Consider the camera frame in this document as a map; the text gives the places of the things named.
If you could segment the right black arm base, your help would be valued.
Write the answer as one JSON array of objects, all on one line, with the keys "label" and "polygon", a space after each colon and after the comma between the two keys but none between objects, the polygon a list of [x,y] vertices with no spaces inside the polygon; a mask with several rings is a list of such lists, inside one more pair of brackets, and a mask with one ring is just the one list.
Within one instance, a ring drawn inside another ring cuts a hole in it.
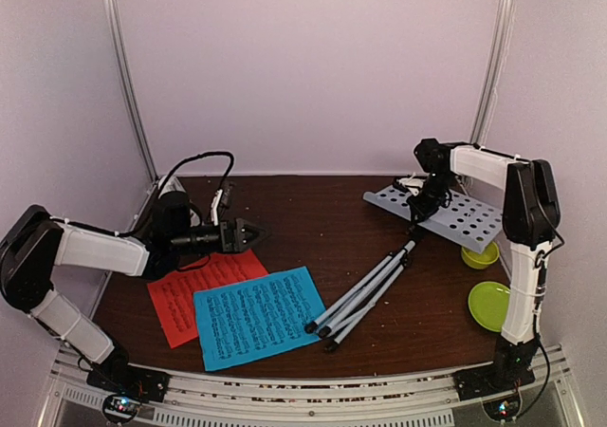
[{"label": "right black arm base", "polygon": [[535,341],[513,344],[499,337],[490,363],[452,375],[459,399],[488,397],[534,382],[531,364],[538,348]]}]

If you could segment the blue sheet music page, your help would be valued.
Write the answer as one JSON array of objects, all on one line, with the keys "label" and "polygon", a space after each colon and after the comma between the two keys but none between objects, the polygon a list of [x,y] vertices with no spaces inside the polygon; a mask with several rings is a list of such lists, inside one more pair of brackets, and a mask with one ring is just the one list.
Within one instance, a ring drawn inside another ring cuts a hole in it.
[{"label": "blue sheet music page", "polygon": [[306,267],[197,291],[193,305],[207,372],[316,343],[319,337],[304,326],[325,312]]}]

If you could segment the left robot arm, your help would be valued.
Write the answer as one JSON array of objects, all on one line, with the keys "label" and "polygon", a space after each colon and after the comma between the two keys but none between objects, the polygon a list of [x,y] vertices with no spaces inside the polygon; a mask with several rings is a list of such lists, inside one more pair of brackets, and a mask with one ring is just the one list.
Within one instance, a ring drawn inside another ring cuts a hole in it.
[{"label": "left robot arm", "polygon": [[212,201],[211,216],[194,224],[196,208],[184,192],[156,199],[143,234],[98,231],[86,224],[52,216],[31,205],[1,242],[1,292],[7,303],[99,366],[101,379],[117,393],[136,385],[136,371],[125,351],[63,293],[66,280],[85,273],[114,272],[156,281],[178,269],[188,257],[240,254],[267,237],[267,230],[244,218],[225,218],[222,193]]}]

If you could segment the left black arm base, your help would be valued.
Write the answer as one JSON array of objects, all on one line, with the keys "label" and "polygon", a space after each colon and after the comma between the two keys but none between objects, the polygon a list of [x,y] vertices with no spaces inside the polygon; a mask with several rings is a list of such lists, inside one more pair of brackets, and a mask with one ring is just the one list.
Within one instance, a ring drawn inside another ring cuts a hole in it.
[{"label": "left black arm base", "polygon": [[90,366],[86,378],[90,386],[143,402],[164,401],[170,375],[130,364],[123,350],[114,350],[103,362],[92,362]]}]

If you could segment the white folding music stand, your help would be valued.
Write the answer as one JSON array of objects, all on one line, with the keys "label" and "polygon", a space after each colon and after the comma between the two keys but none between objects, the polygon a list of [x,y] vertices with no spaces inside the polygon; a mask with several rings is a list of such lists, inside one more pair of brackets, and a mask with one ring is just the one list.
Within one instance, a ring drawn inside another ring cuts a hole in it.
[{"label": "white folding music stand", "polygon": [[[460,247],[483,251],[502,228],[502,210],[452,189],[450,192],[452,202],[448,209],[440,208],[426,221],[412,225],[409,240],[399,250],[388,253],[338,301],[305,325],[304,332],[326,340],[326,351],[336,350],[408,267],[413,249],[426,232],[435,233]],[[411,222],[407,200],[412,196],[391,185],[376,193],[367,192],[363,199]]]}]

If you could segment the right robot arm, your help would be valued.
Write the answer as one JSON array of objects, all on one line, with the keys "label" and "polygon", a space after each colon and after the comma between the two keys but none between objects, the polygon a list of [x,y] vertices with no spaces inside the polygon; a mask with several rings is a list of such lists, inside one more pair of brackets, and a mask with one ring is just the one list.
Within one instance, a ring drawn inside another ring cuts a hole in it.
[{"label": "right robot arm", "polygon": [[510,243],[512,269],[508,309],[491,364],[481,374],[503,391],[520,381],[539,345],[539,322],[550,254],[563,246],[557,231],[561,210],[551,165],[501,154],[477,144],[423,139],[414,155],[428,177],[409,198],[411,219],[436,214],[451,182],[467,176],[503,191],[502,226]]}]

